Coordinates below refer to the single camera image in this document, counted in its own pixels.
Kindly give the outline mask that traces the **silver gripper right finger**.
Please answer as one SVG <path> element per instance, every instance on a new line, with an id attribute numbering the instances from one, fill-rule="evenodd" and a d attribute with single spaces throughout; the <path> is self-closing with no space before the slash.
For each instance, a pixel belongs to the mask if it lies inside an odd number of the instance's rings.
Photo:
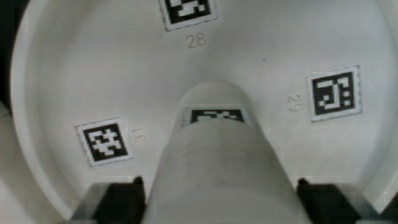
<path id="1" fill-rule="evenodd" d="M 299 179 L 297 196 L 313 224 L 370 224 L 386 221 L 367 199 L 333 183 Z"/>

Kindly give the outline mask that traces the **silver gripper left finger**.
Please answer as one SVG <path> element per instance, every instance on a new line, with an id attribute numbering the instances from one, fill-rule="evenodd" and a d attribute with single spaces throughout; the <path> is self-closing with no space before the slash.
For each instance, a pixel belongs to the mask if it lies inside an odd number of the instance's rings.
<path id="1" fill-rule="evenodd" d="M 82 198 L 70 224 L 141 224 L 146 211 L 145 180 L 97 183 Z"/>

